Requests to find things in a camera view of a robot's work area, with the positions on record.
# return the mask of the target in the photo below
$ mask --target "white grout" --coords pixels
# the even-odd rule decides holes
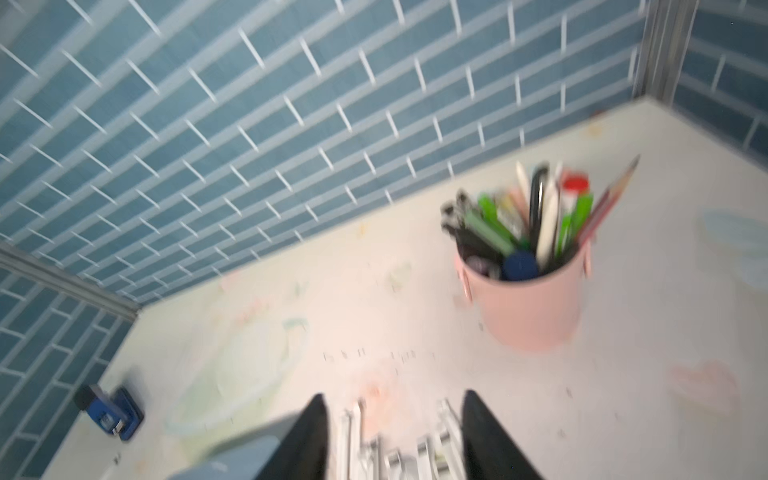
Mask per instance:
[[[147,75],[145,75],[144,72],[142,72],[141,69],[134,62],[132,62],[130,60],[126,60],[126,63],[128,63],[128,66],[131,67],[133,69],[133,71],[136,72],[136,75],[141,77],[141,80],[144,80],[144,82],[147,85],[149,85],[149,88],[151,88],[152,91],[154,91],[154,93],[156,93],[158,95],[160,94],[160,90],[157,88],[157,85],[155,85],[152,82],[152,80],[150,80],[149,77]]]
[[[88,114],[86,114],[84,111],[82,111],[80,108],[78,108],[77,105],[72,106],[74,108],[74,111],[78,112],[85,120],[89,121],[91,125],[96,127],[102,134],[106,135],[107,131],[98,123],[96,123],[96,120],[94,120],[91,117],[88,117]]]
[[[208,85],[205,84],[202,78],[195,73],[195,70],[192,70],[192,68],[187,69],[190,72],[190,75],[192,75],[192,78],[197,82],[198,85],[200,85],[200,88],[203,89],[206,95],[208,95],[208,98],[210,98],[215,104],[219,103],[219,101],[216,99],[216,95],[208,88]]]
[[[259,55],[259,52],[256,51],[256,48],[250,42],[248,35],[245,35],[245,32],[243,31],[242,28],[238,28],[237,33],[240,34],[240,38],[243,39],[243,43],[245,44],[246,47],[248,47],[248,50],[250,50],[251,55],[253,55],[253,57],[256,59],[256,63],[259,64],[261,68],[264,68],[264,60],[261,59],[261,55]]]
[[[200,139],[203,141],[205,146],[210,148],[210,142],[208,141],[207,138],[203,136],[202,133],[200,133],[200,131],[194,126],[194,124],[189,120],[187,120],[186,118],[184,119],[184,122],[187,124],[190,130],[192,130],[198,137],[200,137]]]
[[[24,63],[24,62],[23,62],[23,61],[22,61],[22,60],[21,60],[19,57],[17,57],[16,55],[14,55],[12,51],[8,50],[8,49],[7,49],[6,47],[4,47],[3,45],[0,45],[0,51],[2,51],[3,53],[5,53],[7,56],[11,57],[11,58],[13,59],[13,61],[15,61],[16,63],[18,63],[19,65],[21,65],[21,67],[22,67],[22,68],[24,68],[26,71],[28,71],[28,72],[29,72],[29,74],[30,74],[31,76],[33,76],[33,77],[35,77],[35,78],[40,78],[40,76],[37,74],[37,72],[36,72],[36,71],[32,70],[32,69],[31,69],[31,67],[30,67],[29,65],[27,65],[27,64],[26,64],[26,63]]]
[[[14,98],[13,101],[21,108],[24,108],[32,117],[37,118],[43,125],[45,125],[48,128],[53,128],[51,124],[48,123],[47,120],[45,120],[43,117],[37,114],[37,112],[33,111],[30,107],[24,105],[20,102],[17,98]]]

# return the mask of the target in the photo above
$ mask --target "drawing on desk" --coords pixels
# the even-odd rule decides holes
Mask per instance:
[[[740,254],[735,267],[738,278],[768,292],[768,225],[719,210],[707,211],[701,218],[712,240]]]

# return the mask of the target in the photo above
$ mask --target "green marker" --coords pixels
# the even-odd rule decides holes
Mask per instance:
[[[579,195],[576,200],[576,208],[573,218],[571,218],[571,238],[576,237],[579,230],[584,226],[584,222],[587,221],[587,217],[592,211],[592,201],[594,201],[592,194]]]

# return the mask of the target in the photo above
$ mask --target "tile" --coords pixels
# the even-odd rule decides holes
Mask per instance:
[[[705,84],[711,84],[715,78],[718,60],[718,58],[689,50],[685,54],[681,72]]]
[[[63,346],[66,349],[73,349],[75,345],[80,341],[80,338],[85,334],[85,331],[93,323],[98,309],[94,306],[86,306],[82,312],[78,313],[72,323],[67,327],[64,334],[56,345]]]
[[[54,164],[40,154],[33,154],[23,164],[15,167],[10,174],[0,180],[0,205],[11,201],[51,167],[54,167]]]
[[[768,112],[768,79],[726,64],[720,73],[717,90]]]
[[[99,247],[90,252],[86,257],[88,257],[89,260],[99,263],[105,258],[115,255],[124,248],[128,248],[129,246],[138,243],[139,240],[152,232],[153,230],[149,226],[139,223],[136,227],[121,233],[119,237],[113,238],[103,247]]]
[[[17,295],[24,296],[29,293],[29,290],[32,290],[33,286],[35,286],[35,282],[29,278],[20,276],[14,283],[11,284],[11,286],[8,288],[8,291],[16,293]]]
[[[39,398],[46,385],[53,380],[56,371],[66,358],[66,353],[51,349],[45,354],[35,371],[22,380],[24,383],[21,389],[0,413],[0,442],[5,443],[5,440],[10,438],[29,406]]]
[[[216,37],[232,28],[263,0],[218,0],[203,10],[186,27],[142,61],[139,68],[155,85],[186,64]]]
[[[764,48],[768,42],[768,25],[698,10],[690,35],[768,63],[768,49]]]
[[[396,21],[397,14],[393,3],[390,0],[377,0],[314,42],[310,50],[317,64],[322,67],[352,46]]]
[[[429,142],[437,140],[437,132],[430,125],[408,137],[400,137],[400,141],[384,148],[380,152],[370,155],[371,163],[375,167],[383,167],[389,162],[404,157],[416,148],[423,147]]]
[[[189,257],[189,253],[186,253],[182,250],[177,250],[173,253],[163,255],[156,262],[150,263],[149,265],[143,268],[140,268],[139,270],[136,270],[131,275],[127,275],[126,277],[131,282],[137,282],[139,280],[147,278],[150,275],[154,275],[155,273],[159,272],[160,270],[168,266],[175,265],[176,263],[179,263],[180,261],[186,259],[187,257]]]
[[[11,360],[8,368],[17,372],[27,372],[66,321],[67,317],[57,313],[50,313],[48,318],[43,320],[40,328],[27,340],[27,343]]]
[[[454,140],[449,144],[444,144],[442,147],[425,154],[418,158],[413,158],[413,169],[418,174],[421,170],[427,167],[431,167],[441,161],[447,161],[450,157],[458,155],[472,147],[480,146],[480,137],[477,132],[472,132],[464,137]]]
[[[151,89],[147,82],[131,70],[114,87],[103,93],[85,113],[103,127],[149,91]]]
[[[2,480],[12,480],[15,477],[35,447],[35,442],[32,440],[13,439],[8,445],[8,450],[0,458],[0,478]]]
[[[441,8],[415,25],[407,26],[408,29],[394,39],[370,53],[366,52],[374,74],[380,74],[444,35],[455,32],[453,14],[449,6]]]
[[[84,218],[96,213],[104,205],[109,204],[109,200],[97,192],[89,194],[83,200],[77,202],[69,210],[62,212],[55,219],[49,221],[38,232],[48,238],[54,238],[61,233],[69,230]]]
[[[214,200],[227,195],[235,188],[242,187],[243,181],[234,173],[224,175],[219,180],[209,183],[205,187],[190,195],[190,200],[198,207],[202,207]]]
[[[154,209],[154,205],[144,197],[136,197],[133,200],[121,201],[119,207],[105,218],[117,226],[133,220],[147,210]]]
[[[314,75],[312,65],[306,55],[300,52],[265,74],[255,84],[219,104],[215,110],[198,121],[196,127],[205,138],[211,138],[310,74]]]
[[[321,84],[293,100],[293,106],[306,117],[367,81],[368,74],[362,62],[355,62],[332,77],[323,77]]]
[[[8,335],[7,333],[0,332],[0,362],[13,350],[13,347],[18,343],[19,338],[17,336]]]
[[[472,35],[467,35],[456,45],[423,62],[424,79],[429,83],[504,41],[509,41],[509,23],[506,16]]]
[[[234,255],[236,253],[242,252],[245,249],[249,249],[251,247],[255,247],[259,243],[265,242],[266,238],[261,233],[255,233],[254,235],[251,235],[250,237],[243,238],[242,240],[237,241],[236,243],[229,245],[227,248],[221,249],[226,255]]]
[[[53,250],[48,252],[48,256],[61,261],[74,254],[82,247],[85,247],[86,245],[88,244],[85,243],[84,240],[81,240],[77,237],[71,237],[69,240],[65,240],[56,245]]]
[[[48,393],[45,394],[40,405],[35,409],[35,412],[32,413],[29,420],[25,423],[22,432],[30,435],[41,435],[45,427],[53,419],[58,408],[69,400],[69,395],[68,389],[52,386]]]
[[[227,53],[221,55],[205,69],[197,72],[197,75],[214,94],[235,78],[257,66],[256,59],[240,42]]]
[[[38,322],[40,315],[51,305],[57,295],[54,290],[49,288],[40,290],[6,328],[17,333],[27,333]]]
[[[262,58],[268,58],[278,48],[300,34],[304,28],[335,10],[336,4],[330,0],[296,0],[270,18],[265,25],[248,35],[248,38],[259,55]]]
[[[405,97],[407,94],[421,89],[419,76],[412,69],[394,80],[376,86],[376,90],[360,100],[344,107],[344,113],[350,124],[354,125],[363,118],[386,108],[388,105]]]
[[[105,333],[94,329],[88,329],[87,335],[85,342],[80,346],[80,349],[74,353],[69,365],[67,365],[67,368],[58,377],[59,382],[74,385],[78,381],[80,374],[85,370],[88,362],[91,361],[91,358],[98,350],[101,341],[107,336]]]
[[[704,120],[726,136],[741,142],[752,125],[752,118],[747,117],[717,101],[693,91],[684,85],[678,85],[674,95],[674,104],[688,113]]]
[[[434,114],[456,101],[467,98],[469,96],[469,84],[465,79],[457,80],[447,87],[428,93],[430,93],[429,96],[414,102],[392,116],[399,130]]]

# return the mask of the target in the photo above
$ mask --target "tile wall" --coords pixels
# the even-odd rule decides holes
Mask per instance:
[[[646,0],[48,0],[0,235],[142,305],[629,101]]]

